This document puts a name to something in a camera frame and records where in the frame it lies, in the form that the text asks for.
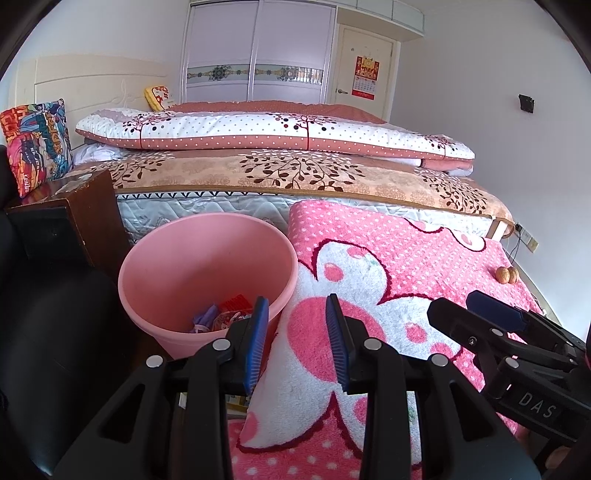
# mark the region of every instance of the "floral bedspread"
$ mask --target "floral bedspread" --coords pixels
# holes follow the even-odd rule
[[[147,151],[85,164],[68,175],[105,168],[117,193],[204,190],[349,197],[513,224],[507,207],[469,178],[362,155],[265,149]]]

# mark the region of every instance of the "sliding wardrobe door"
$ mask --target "sliding wardrobe door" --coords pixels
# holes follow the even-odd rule
[[[334,7],[264,0],[256,22],[251,99],[324,101],[334,21]]]
[[[257,1],[191,8],[186,43],[188,102],[247,100],[257,9]]]

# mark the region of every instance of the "pink polka dot rug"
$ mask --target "pink polka dot rug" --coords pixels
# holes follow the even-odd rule
[[[442,353],[479,390],[484,379],[473,355],[429,325],[430,302],[445,297],[465,306],[466,296],[480,290],[539,312],[523,282],[496,281],[495,270],[509,266],[499,242],[321,200],[291,208],[288,236],[299,259],[297,286],[246,421],[230,424],[239,480],[359,477],[367,398],[346,395],[337,383],[324,318],[329,294],[336,293],[343,313],[363,321],[371,336],[404,355]],[[408,419],[411,471],[419,479],[413,393]]]

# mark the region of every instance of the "black chair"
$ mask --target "black chair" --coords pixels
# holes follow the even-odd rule
[[[132,370],[137,329],[112,280],[28,258],[4,206],[17,194],[0,146],[0,478],[42,478]]]

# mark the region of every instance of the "door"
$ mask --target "door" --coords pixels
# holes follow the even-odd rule
[[[264,1],[256,19],[258,48],[249,100],[324,102],[335,11],[307,2]],[[286,24],[292,25],[287,35]]]
[[[191,7],[186,101],[246,101],[257,9],[254,1]]]
[[[343,27],[335,76],[335,103],[383,118],[389,98],[394,43]]]

